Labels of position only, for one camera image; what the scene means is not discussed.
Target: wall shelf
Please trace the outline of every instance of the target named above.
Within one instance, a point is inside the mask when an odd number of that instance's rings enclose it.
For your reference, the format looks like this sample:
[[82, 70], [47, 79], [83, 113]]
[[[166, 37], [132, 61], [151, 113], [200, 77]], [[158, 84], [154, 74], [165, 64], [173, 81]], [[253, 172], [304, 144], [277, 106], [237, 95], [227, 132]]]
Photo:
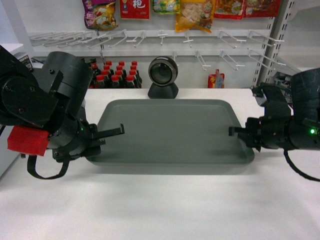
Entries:
[[320, 7], [320, 1], [319, 0], [297, 0], [294, 2], [294, 5], [292, 7], [292, 11], [290, 13], [290, 16], [288, 18], [289, 21], [293, 20], [297, 13], [301, 10], [311, 9], [315, 7]]
[[294, 75], [310, 69], [320, 68], [320, 54], [307, 55], [306, 53], [285, 54], [279, 53], [277, 60], [286, 66], [279, 65], [276, 71], [287, 75]]

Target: camera stand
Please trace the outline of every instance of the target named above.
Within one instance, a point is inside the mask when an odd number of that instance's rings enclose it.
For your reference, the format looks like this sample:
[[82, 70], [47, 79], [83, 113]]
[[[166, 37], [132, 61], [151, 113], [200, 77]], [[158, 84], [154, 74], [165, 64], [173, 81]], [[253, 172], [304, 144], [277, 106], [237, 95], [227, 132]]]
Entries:
[[167, 86], [158, 86], [152, 83], [148, 97], [151, 99], [174, 99], [178, 92], [179, 88], [174, 82]]

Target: metal hook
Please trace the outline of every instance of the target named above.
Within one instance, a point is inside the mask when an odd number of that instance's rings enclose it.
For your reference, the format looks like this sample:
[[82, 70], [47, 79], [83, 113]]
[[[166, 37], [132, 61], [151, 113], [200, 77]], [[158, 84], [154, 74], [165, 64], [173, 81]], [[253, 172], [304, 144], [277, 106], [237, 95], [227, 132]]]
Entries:
[[52, 46], [56, 46], [56, 45], [60, 45], [60, 44], [65, 44], [65, 43], [68, 43], [68, 42], [72, 42], [74, 41], [75, 38], [73, 39], [68, 39], [68, 40], [64, 40], [64, 41], [61, 41], [61, 40], [54, 40], [54, 41], [50, 41], [48, 43], [44, 43], [43, 46], [45, 47], [52, 47]]
[[179, 66], [179, 64], [177, 64], [177, 62], [176, 62], [176, 57], [177, 57], [178, 55], [177, 55], [177, 53], [176, 53], [175, 51], [173, 51], [172, 56], [173, 56], [173, 61], [175, 62], [175, 64], [176, 64], [177, 66]]
[[259, 61], [259, 60], [255, 59], [254, 57], [252, 57], [252, 56], [251, 56], [251, 51], [252, 51], [252, 50], [249, 49], [249, 54], [248, 54], [248, 57], [249, 57], [249, 58], [255, 60], [257, 63], [261, 64], [262, 66], [266, 67], [266, 68], [269, 69], [269, 70], [272, 70], [272, 71], [273, 71], [273, 70], [276, 70], [275, 68], [271, 68], [271, 67], [265, 65], [262, 61]]
[[189, 46], [190, 46], [190, 48], [192, 48], [192, 45], [191, 45], [190, 42], [192, 42], [193, 39], [190, 39], [190, 38], [189, 38], [189, 30], [187, 30], [187, 31], [185, 32], [185, 37], [186, 37], [187, 40], [185, 40], [185, 41], [183, 41], [183, 42], [184, 42], [184, 43], [188, 43]]
[[[229, 59], [230, 59], [232, 62], [235, 63], [235, 67], [225, 58], [225, 56], [229, 57]], [[220, 52], [220, 57], [221, 57], [227, 64], [229, 64], [230, 67], [232, 67], [233, 70], [235, 70], [235, 71], [239, 70], [238, 67], [245, 67], [245, 65], [240, 65], [240, 64], [238, 64], [228, 53], [226, 53], [226, 52], [223, 51], [223, 50]]]
[[282, 66], [287, 66], [285, 63], [277, 62], [277, 61], [271, 59], [270, 57], [267, 57], [267, 56], [265, 56], [265, 55], [262, 55], [262, 54], [260, 54], [259, 52], [255, 51], [255, 50], [253, 50], [253, 49], [249, 49], [249, 48], [248, 48], [248, 50], [249, 50], [249, 55], [250, 55], [250, 56], [251, 56], [251, 52], [254, 52], [254, 53], [260, 55], [261, 57], [263, 57], [263, 58], [265, 58], [265, 59], [268, 59], [269, 61], [271, 61], [271, 62], [273, 62], [273, 63], [275, 63], [275, 64], [282, 65]]
[[160, 31], [160, 34], [158, 34], [157, 36], [161, 38], [161, 42], [160, 45], [162, 46], [164, 44], [164, 38], [168, 35], [168, 33], [162, 33], [163, 31]]
[[139, 36], [136, 36], [134, 39], [132, 39], [132, 40], [126, 40], [126, 42], [127, 43], [135, 43], [137, 40], [137, 38], [138, 38]]
[[123, 33], [124, 34], [124, 38], [122, 38], [121, 40], [117, 41], [115, 44], [113, 45], [108, 45], [109, 48], [113, 48], [114, 46], [117, 46], [119, 43], [123, 42], [124, 40], [127, 39], [127, 35], [126, 35], [126, 32]]
[[87, 44], [93, 40], [96, 40], [96, 39], [101, 39], [101, 38], [104, 38], [105, 36], [107, 36], [109, 34], [109, 32], [107, 31], [105, 34], [102, 34], [102, 35], [98, 35], [98, 36], [94, 36], [88, 40], [81, 40], [80, 43], [84, 43], [84, 44]]
[[77, 44], [79, 44], [79, 43], [82, 43], [82, 40], [85, 39], [85, 35], [86, 35], [86, 34], [87, 34], [87, 33], [84, 33], [84, 34], [81, 36], [81, 39], [79, 39], [79, 40], [77, 40], [77, 41], [67, 42], [66, 45], [68, 45], [68, 46], [73, 46], [73, 45], [77, 45]]
[[258, 39], [255, 39], [255, 38], [253, 38], [253, 33], [255, 33], [255, 34], [257, 34], [257, 35], [259, 35], [259, 36], [261, 36], [261, 37], [264, 37], [265, 39], [269, 39], [269, 40], [271, 40], [271, 41], [273, 41], [273, 42], [284, 42], [284, 40], [276, 40], [276, 39], [274, 39], [274, 38], [272, 38], [272, 37], [269, 37], [269, 36], [266, 36], [266, 35], [264, 35], [264, 34], [261, 34], [261, 33], [259, 33], [258, 31], [249, 30], [249, 32], [248, 32], [248, 38], [249, 38], [249, 39], [252, 39], [252, 40], [254, 40], [254, 41], [258, 42], [258, 43], [267, 45], [267, 46], [269, 46], [269, 47], [274, 47], [276, 44], [275, 44], [275, 43], [270, 44], [270, 43], [267, 43], [267, 42], [264, 42], [264, 41], [260, 41], [260, 40], [258, 40]]
[[121, 33], [124, 33], [125, 31], [127, 31], [127, 30], [123, 29], [120, 32], [115, 32], [115, 33], [112, 33], [112, 34], [107, 34], [107, 33], [103, 34], [103, 35], [101, 35], [101, 36], [99, 36], [99, 37], [97, 37], [95, 39], [108, 38], [107, 40], [99, 42], [99, 43], [97, 43], [95, 45], [92, 45], [92, 46], [88, 46], [88, 48], [89, 49], [93, 49], [94, 47], [101, 46], [101, 45], [105, 44], [106, 42], [110, 41], [111, 39], [113, 39], [113, 36], [116, 36], [116, 35], [119, 35]]
[[133, 45], [133, 46], [136, 48], [145, 38], [146, 38], [146, 31], [143, 30], [143, 31], [141, 32], [141, 40], [140, 40], [137, 44], [135, 44], [135, 45]]
[[30, 40], [42, 40], [43, 37], [46, 37], [46, 36], [50, 36], [54, 34], [53, 32], [47, 32], [47, 33], [42, 33], [42, 34], [37, 34], [37, 35], [33, 35], [33, 36], [30, 36]]
[[204, 71], [207, 71], [206, 67], [211, 67], [211, 65], [207, 65], [206, 64], [204, 58], [201, 56], [199, 51], [196, 51], [196, 55], [195, 56], [198, 58], [198, 60], [199, 60], [199, 62], [200, 62], [200, 64], [201, 64], [201, 66], [202, 66]]
[[226, 40], [224, 40], [224, 39], [223, 39], [223, 34], [227, 35], [228, 37], [230, 37], [230, 38], [232, 38], [232, 39], [234, 39], [234, 40], [236, 40], [237, 42], [240, 42], [240, 43], [247, 41], [247, 40], [238, 39], [238, 38], [232, 36], [231, 34], [225, 32], [225, 31], [219, 30], [218, 38], [221, 39], [221, 40], [222, 40], [223, 42], [225, 42], [226, 44], [228, 44], [228, 45], [229, 45], [231, 48], [233, 48], [233, 49], [236, 49], [237, 46], [236, 46], [236, 45], [233, 46], [233, 45], [231, 45], [229, 42], [227, 42]]

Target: camera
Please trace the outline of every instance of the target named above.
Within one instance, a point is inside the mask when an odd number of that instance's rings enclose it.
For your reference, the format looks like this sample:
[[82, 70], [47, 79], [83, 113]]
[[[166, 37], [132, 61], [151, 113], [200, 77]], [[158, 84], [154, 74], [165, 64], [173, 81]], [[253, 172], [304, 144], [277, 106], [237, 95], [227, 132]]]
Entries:
[[178, 87], [174, 83], [178, 76], [178, 66], [167, 56], [158, 56], [149, 65], [149, 77], [152, 85], [148, 96], [151, 99], [174, 99], [178, 94]]

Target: bottle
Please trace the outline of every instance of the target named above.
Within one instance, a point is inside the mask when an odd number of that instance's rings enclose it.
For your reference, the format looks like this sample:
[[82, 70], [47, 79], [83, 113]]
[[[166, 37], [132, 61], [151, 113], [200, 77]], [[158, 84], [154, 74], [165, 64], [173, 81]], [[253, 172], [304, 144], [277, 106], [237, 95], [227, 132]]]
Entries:
[[96, 83], [97, 75], [101, 74], [101, 70], [98, 68], [97, 60], [95, 58], [91, 58], [90, 62], [91, 62], [91, 69], [93, 71], [92, 80], [94, 83]]
[[125, 87], [125, 81], [124, 81], [124, 79], [122, 78], [122, 71], [121, 71], [121, 70], [116, 70], [116, 71], [115, 71], [115, 75], [118, 76], [118, 80], [119, 80], [120, 87], [121, 87], [121, 88], [124, 88], [124, 87]]
[[127, 75], [126, 76], [126, 88], [127, 89], [134, 89], [135, 87], [135, 83], [134, 83], [134, 78], [135, 76], [133, 75]]
[[133, 75], [133, 76], [134, 76], [133, 82], [134, 82], [135, 88], [136, 88], [136, 89], [140, 89], [140, 88], [141, 88], [141, 84], [140, 84], [140, 82], [138, 81], [138, 75], [137, 75], [136, 70], [130, 70], [129, 73], [130, 73], [130, 75]]
[[101, 71], [101, 74], [103, 75], [104, 77], [104, 88], [105, 89], [108, 89], [111, 87], [111, 79], [109, 78], [109, 71], [106, 70], [106, 69], [103, 69]]
[[115, 73], [112, 74], [112, 72], [110, 70], [110, 65], [104, 65], [103, 69], [108, 71], [108, 77], [109, 77], [109, 80], [111, 82], [111, 76], [114, 75]]
[[127, 72], [125, 70], [125, 62], [124, 61], [120, 61], [119, 62], [119, 66], [122, 66], [122, 72], [124, 74], [124, 77], [126, 78], [127, 77]]
[[110, 61], [110, 60], [106, 61], [105, 65], [109, 66], [109, 70], [110, 70], [111, 75], [114, 75], [115, 71], [112, 69], [112, 61]]
[[139, 85], [140, 85], [139, 88], [141, 89], [141, 88], [142, 88], [142, 78], [140, 77], [139, 71], [137, 70], [137, 65], [131, 65], [131, 66], [130, 66], [130, 69], [136, 71], [136, 79], [138, 80], [138, 83], [139, 83]]
[[113, 89], [120, 89], [121, 88], [118, 75], [112, 75], [111, 80], [112, 80], [112, 88]]
[[127, 77], [127, 74], [125, 74], [124, 68], [121, 65], [118, 65], [118, 66], [116, 66], [116, 70], [117, 71], [120, 70], [122, 72], [122, 79], [125, 81], [126, 77]]
[[106, 87], [105, 85], [105, 76], [102, 74], [99, 74], [96, 76], [96, 88], [97, 89], [104, 89]]

